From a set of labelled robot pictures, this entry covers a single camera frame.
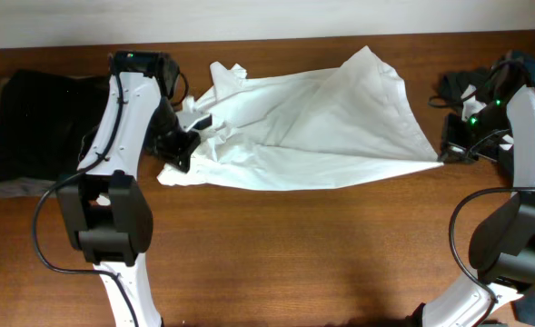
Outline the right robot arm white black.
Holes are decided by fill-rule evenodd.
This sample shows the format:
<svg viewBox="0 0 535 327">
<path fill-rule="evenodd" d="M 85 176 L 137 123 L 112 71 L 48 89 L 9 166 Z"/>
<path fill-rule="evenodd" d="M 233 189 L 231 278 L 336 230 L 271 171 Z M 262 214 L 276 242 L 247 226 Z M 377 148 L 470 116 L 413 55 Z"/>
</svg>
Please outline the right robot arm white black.
<svg viewBox="0 0 535 327">
<path fill-rule="evenodd" d="M 448 239 L 461 276 L 404 323 L 485 326 L 500 307 L 535 292 L 535 58 L 510 51 L 471 93 L 458 99 L 435 95 L 429 104 L 452 110 L 444 120 L 441 161 L 469 164 L 486 158 L 507 172 L 511 185 L 479 190 L 457 204 Z M 461 209 L 495 193 L 509 199 L 477 226 L 465 263 L 455 243 Z"/>
</svg>

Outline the white robot print t-shirt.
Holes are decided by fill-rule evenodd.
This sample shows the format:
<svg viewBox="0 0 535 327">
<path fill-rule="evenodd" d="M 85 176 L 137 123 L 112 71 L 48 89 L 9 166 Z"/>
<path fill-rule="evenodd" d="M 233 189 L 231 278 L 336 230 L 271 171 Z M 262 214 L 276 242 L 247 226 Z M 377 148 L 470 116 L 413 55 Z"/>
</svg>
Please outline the white robot print t-shirt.
<svg viewBox="0 0 535 327">
<path fill-rule="evenodd" d="M 369 48 L 337 68 L 298 74 L 252 79 L 217 62 L 210 72 L 212 87 L 183 106 L 212 125 L 190 170 L 166 165 L 162 185 L 339 189 L 439 166 L 404 81 Z"/>
</svg>

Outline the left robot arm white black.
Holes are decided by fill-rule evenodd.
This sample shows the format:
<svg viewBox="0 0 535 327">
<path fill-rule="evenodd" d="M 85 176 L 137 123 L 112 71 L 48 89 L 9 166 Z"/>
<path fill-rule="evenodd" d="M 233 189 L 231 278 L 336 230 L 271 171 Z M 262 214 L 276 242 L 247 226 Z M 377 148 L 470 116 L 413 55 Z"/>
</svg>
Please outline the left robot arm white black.
<svg viewBox="0 0 535 327">
<path fill-rule="evenodd" d="M 168 54 L 119 51 L 110 72 L 102 120 L 77 173 L 57 186 L 57 200 L 70 244 L 104 283 L 115 324 L 161 326 L 146 268 L 154 218 L 137 183 L 140 157 L 188 172 L 198 132 L 212 117 L 175 111 L 183 73 Z"/>
</svg>

